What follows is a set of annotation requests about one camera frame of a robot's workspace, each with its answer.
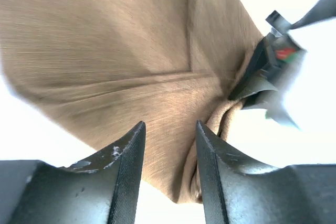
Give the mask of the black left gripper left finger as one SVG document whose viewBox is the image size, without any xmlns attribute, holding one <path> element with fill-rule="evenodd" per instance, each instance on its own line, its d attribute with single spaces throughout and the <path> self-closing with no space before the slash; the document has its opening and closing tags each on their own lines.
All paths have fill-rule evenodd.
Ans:
<svg viewBox="0 0 336 224">
<path fill-rule="evenodd" d="M 146 126 L 69 167 L 1 161 L 1 223 L 134 223 Z"/>
</svg>

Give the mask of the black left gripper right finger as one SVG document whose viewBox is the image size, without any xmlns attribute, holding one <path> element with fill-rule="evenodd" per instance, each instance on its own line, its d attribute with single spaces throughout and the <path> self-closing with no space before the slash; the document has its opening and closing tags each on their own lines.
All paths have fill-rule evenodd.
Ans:
<svg viewBox="0 0 336 224">
<path fill-rule="evenodd" d="M 335 223 L 335 165 L 277 168 L 196 123 L 207 223 Z"/>
</svg>

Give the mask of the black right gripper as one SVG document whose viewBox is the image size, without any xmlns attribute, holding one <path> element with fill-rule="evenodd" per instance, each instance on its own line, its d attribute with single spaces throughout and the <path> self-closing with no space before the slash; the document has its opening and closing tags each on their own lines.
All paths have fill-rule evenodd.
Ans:
<svg viewBox="0 0 336 224">
<path fill-rule="evenodd" d="M 240 100 L 270 88 L 258 88 L 258 81 L 274 81 L 286 65 L 303 52 L 290 37 L 292 24 L 274 10 L 266 18 L 271 31 L 255 48 L 244 75 L 229 95 L 230 100 Z"/>
</svg>

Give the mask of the brown cloth napkin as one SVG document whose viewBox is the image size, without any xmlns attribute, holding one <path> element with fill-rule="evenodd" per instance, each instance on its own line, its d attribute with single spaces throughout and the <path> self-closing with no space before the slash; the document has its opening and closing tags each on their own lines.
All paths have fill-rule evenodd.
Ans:
<svg viewBox="0 0 336 224">
<path fill-rule="evenodd" d="M 222 139 L 262 35 L 240 0 L 1 0 L 11 87 L 99 150 L 146 123 L 142 178 L 202 201 L 195 124 Z"/>
</svg>

